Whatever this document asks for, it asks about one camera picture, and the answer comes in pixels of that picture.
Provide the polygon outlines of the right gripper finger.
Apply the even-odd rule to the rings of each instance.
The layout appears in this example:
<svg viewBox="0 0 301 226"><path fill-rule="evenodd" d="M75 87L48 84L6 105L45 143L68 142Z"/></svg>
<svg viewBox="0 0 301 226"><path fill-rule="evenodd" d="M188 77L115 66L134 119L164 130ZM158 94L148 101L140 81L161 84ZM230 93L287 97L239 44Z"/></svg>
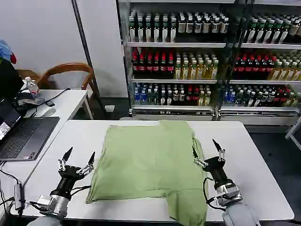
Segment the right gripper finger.
<svg viewBox="0 0 301 226"><path fill-rule="evenodd" d="M192 147L192 150L193 150L193 156L194 156L194 159L193 159L194 163L197 164L198 166L201 166L202 168L205 168L206 162L199 158L197 151L195 150L194 147Z"/></svg>
<svg viewBox="0 0 301 226"><path fill-rule="evenodd" d="M218 154L219 154L218 161L225 161L225 149L222 149L220 144L217 143L214 139L212 139L212 140L213 140L214 146L216 147Z"/></svg>

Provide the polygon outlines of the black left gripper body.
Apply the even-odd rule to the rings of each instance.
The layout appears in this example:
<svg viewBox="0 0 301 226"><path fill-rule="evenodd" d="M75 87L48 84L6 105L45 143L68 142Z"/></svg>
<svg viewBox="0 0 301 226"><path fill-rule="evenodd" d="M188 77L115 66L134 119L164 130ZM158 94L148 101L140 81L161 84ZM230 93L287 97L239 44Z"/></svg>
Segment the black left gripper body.
<svg viewBox="0 0 301 226"><path fill-rule="evenodd" d="M51 191L50 195L57 195L64 198L71 198L71 190L74 184L83 179L83 175L77 173L80 167L65 166L65 170L59 171L61 180L55 190Z"/></svg>

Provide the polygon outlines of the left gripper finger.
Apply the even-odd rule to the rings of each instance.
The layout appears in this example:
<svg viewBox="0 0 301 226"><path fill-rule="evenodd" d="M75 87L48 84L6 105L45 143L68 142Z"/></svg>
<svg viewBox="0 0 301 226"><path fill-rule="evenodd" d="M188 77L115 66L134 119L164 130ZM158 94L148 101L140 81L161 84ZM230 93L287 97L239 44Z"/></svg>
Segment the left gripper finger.
<svg viewBox="0 0 301 226"><path fill-rule="evenodd" d="M80 168L76 171L77 174L86 176L94 169L94 161L95 161L95 152L91 155L87 165L83 168Z"/></svg>
<svg viewBox="0 0 301 226"><path fill-rule="evenodd" d="M59 171L65 171L66 169L66 163L71 155L71 152L73 150L73 147L71 147L62 157L62 159L58 160L59 162Z"/></svg>

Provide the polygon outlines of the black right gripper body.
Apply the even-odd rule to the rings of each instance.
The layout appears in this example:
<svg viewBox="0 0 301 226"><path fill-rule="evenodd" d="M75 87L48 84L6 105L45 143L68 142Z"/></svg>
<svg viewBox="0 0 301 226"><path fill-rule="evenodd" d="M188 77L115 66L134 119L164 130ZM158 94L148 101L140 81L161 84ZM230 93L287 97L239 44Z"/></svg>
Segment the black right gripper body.
<svg viewBox="0 0 301 226"><path fill-rule="evenodd" d="M214 180L214 188L217 189L222 185L233 184L233 181L229 179L223 170L223 166L225 165L225 161L219 160L219 157L212 157L204 160L206 163L203 170L205 172L209 172Z"/></svg>

